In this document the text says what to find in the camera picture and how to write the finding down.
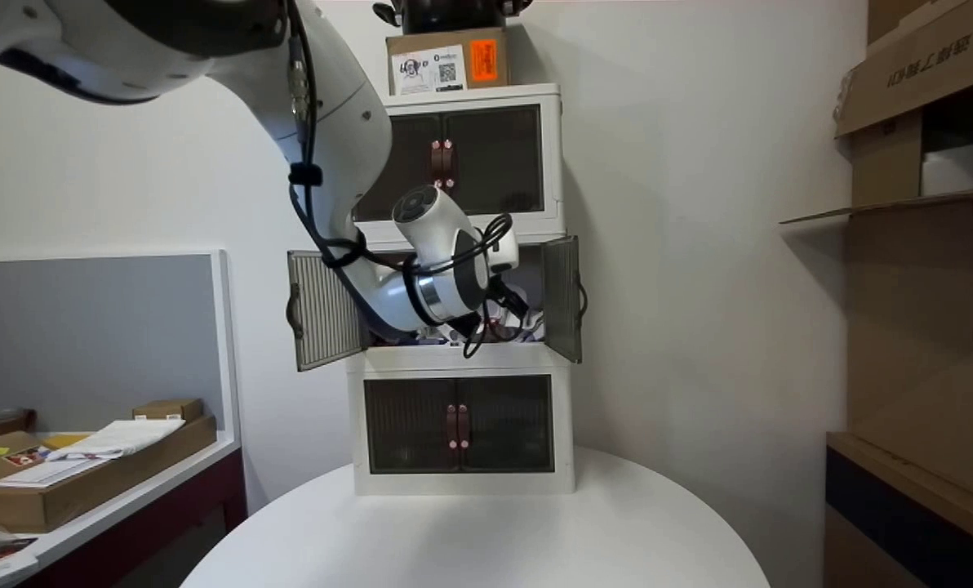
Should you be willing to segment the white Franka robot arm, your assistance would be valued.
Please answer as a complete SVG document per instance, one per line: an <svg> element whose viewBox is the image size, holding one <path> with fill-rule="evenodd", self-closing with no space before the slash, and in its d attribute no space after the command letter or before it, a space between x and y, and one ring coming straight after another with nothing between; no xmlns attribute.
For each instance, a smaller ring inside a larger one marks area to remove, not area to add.
<svg viewBox="0 0 973 588"><path fill-rule="evenodd" d="M373 333L483 333L510 222L478 227L425 182L392 210L412 253L367 246L351 210L389 163L392 117L314 0L0 0L0 65L93 105L220 81L278 144L290 207Z"/></svg>

